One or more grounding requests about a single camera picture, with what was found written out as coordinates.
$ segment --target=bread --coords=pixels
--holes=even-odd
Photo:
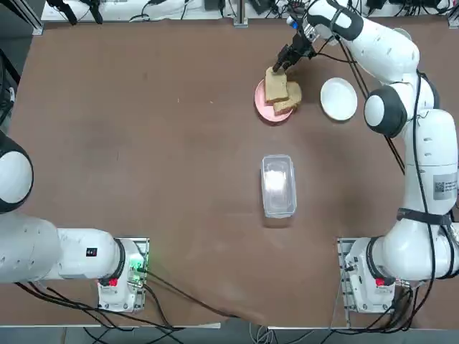
[[[274,73],[269,67],[265,75],[265,101],[268,104],[288,99],[287,75],[283,70]]]
[[[282,102],[275,102],[274,113],[276,115],[281,115],[291,108],[296,108],[301,102],[301,89],[300,85],[296,82],[287,82],[287,93],[288,99]]]

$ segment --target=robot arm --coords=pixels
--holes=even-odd
[[[0,283],[97,279],[99,305],[105,309],[143,308],[145,274],[137,268],[146,268],[147,240],[116,239],[97,229],[56,228],[20,214],[16,209],[30,195],[33,180],[25,150],[0,131]]]
[[[454,120],[439,109],[438,94],[429,80],[419,79],[419,49],[408,38],[360,17],[333,0],[313,1],[302,24],[305,31],[310,32],[313,27],[324,39],[331,35],[339,37],[359,65],[383,84],[370,92],[365,102],[366,124],[377,133],[390,138],[400,135],[404,139],[404,201],[400,214],[394,214],[397,221],[386,236],[357,239],[345,258],[356,309],[384,312],[393,300],[396,279],[428,280],[433,259],[436,277],[459,269],[458,242],[452,240],[457,238],[455,228],[459,228],[459,224],[431,225],[435,248],[435,257],[432,257],[427,224],[422,219],[402,214],[424,215],[425,212],[413,153],[413,120],[417,125],[417,162],[428,212],[441,223],[454,206],[458,196],[458,144]],[[279,54],[278,57],[276,67],[283,66],[285,56]],[[414,114],[418,91],[417,113]]]

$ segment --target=clear plastic box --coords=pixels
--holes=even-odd
[[[296,210],[295,172],[290,156],[265,156],[261,163],[265,216],[283,219]]]

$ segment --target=sticker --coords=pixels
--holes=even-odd
[[[458,174],[437,174],[433,176],[433,199],[455,199],[458,196]]]
[[[116,288],[113,288],[111,286],[107,286],[107,287],[100,287],[100,292],[105,294],[105,295],[114,295],[114,294],[118,294],[118,291],[116,290]]]
[[[97,247],[88,247],[86,249],[86,257],[96,257],[98,255]]]
[[[64,280],[85,280],[87,279],[85,274],[60,274]]]
[[[374,293],[376,295],[387,295],[387,294],[390,294],[391,289],[392,288],[389,286],[379,286],[379,287],[376,287],[376,289],[374,290]]]

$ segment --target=brown table surface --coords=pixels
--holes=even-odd
[[[456,116],[458,33],[443,18],[381,22],[412,35],[421,70]],[[151,269],[245,319],[328,327],[339,281],[336,238],[388,232],[404,181],[383,137],[366,127],[361,97],[348,123],[322,113],[328,78],[355,85],[345,64],[302,61],[289,72],[303,90],[299,111],[275,127],[257,117],[255,86],[292,36],[272,20],[248,29],[229,21],[79,24],[35,37],[11,128],[35,169],[22,211],[57,226],[148,236]],[[326,52],[342,56],[336,47]],[[285,228],[266,226],[262,216],[260,163],[276,153],[293,159],[296,174],[298,208]],[[97,303],[94,281],[53,285]],[[459,328],[458,287],[436,282],[415,325]],[[155,289],[173,324],[221,320]],[[4,325],[93,323],[13,285],[1,286],[0,300]],[[339,304],[334,325],[345,326]],[[141,316],[159,321],[152,302]],[[353,321],[368,323],[365,315]]]

